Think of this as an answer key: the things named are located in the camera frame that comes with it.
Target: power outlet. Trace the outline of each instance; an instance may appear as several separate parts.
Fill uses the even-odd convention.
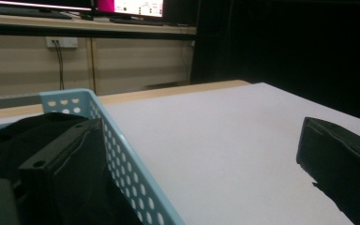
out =
[[[78,48],[77,37],[46,37],[46,46],[55,48],[54,41],[58,41],[61,48]]]

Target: desk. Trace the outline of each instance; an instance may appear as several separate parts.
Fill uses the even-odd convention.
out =
[[[0,15],[0,35],[193,40],[196,28],[115,24],[107,18],[85,21]]]

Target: table surface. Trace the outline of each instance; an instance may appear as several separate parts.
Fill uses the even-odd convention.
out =
[[[296,154],[306,116],[358,118],[265,83],[105,108],[188,225],[352,224]]]
[[[195,27],[118,24],[110,22],[105,17],[86,21],[72,15],[70,16],[73,18],[72,20],[0,15],[0,33],[5,34],[5,32],[9,32],[13,33],[13,35],[46,36],[46,32],[52,32],[57,36],[91,38],[108,38],[109,36],[126,38],[128,34],[143,34],[145,38],[168,39],[194,39],[196,34]]]

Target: beige wall panel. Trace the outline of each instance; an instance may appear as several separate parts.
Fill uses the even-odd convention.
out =
[[[94,41],[99,95],[189,80],[191,41],[103,38]]]
[[[78,44],[62,49],[66,89],[91,87],[86,39],[78,38]],[[46,47],[45,37],[0,36],[0,96],[57,89],[57,52]]]

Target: pink screen display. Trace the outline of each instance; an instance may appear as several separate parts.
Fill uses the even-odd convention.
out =
[[[97,10],[162,17],[163,0],[97,0]]]

